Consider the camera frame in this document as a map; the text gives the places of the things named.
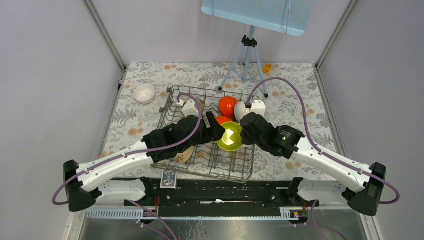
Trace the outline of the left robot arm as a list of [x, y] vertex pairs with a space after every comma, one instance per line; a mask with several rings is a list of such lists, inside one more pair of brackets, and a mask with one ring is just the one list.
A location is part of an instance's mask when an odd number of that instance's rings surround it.
[[70, 212], [86, 210], [101, 200], [139, 201], [148, 206], [155, 200], [155, 192], [136, 180], [133, 185], [121, 184], [114, 178], [133, 168], [150, 166], [170, 160], [187, 149], [219, 141], [225, 129], [212, 112], [202, 117], [189, 115], [142, 137], [135, 144], [109, 157], [86, 163], [68, 160], [63, 164], [65, 204]]

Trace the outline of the grey wire dish rack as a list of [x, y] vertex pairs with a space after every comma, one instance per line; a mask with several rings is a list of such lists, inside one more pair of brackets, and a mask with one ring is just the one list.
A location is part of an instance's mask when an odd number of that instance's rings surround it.
[[[177, 100], [177, 96], [181, 93], [191, 94], [203, 101], [203, 112], [212, 112], [216, 117], [221, 115], [219, 100], [222, 97], [230, 96], [242, 102], [245, 102], [249, 97], [247, 93], [181, 85], [173, 85], [166, 91], [168, 93], [167, 101], [164, 107], [159, 110], [160, 120], [157, 126], [159, 129], [170, 124], [176, 124], [184, 118], [182, 107]], [[228, 152], [221, 149], [216, 142], [211, 142], [195, 146], [190, 158], [184, 163], [169, 159], [152, 164], [152, 167], [190, 176], [246, 183], [253, 174], [256, 150], [257, 147], [254, 145], [244, 145], [237, 151]]]

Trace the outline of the yellow-green bowl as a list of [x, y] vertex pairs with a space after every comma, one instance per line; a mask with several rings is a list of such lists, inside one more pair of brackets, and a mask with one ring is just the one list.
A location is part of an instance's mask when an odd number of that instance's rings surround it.
[[243, 128], [241, 125], [239, 123], [229, 121], [223, 123], [221, 126], [225, 129], [225, 133], [222, 138], [216, 142], [217, 145], [226, 152], [238, 151], [243, 146], [241, 137]]

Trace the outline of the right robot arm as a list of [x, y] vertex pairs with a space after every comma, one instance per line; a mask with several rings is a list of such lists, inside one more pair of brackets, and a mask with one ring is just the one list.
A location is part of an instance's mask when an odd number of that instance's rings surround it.
[[282, 125], [274, 127], [265, 118], [249, 113], [240, 122], [244, 145], [257, 145], [272, 156], [310, 165], [334, 178], [333, 181], [295, 177], [287, 191], [287, 201], [299, 206], [304, 201], [339, 202], [352, 210], [376, 216], [387, 168], [379, 162], [360, 163], [312, 142], [301, 131]]

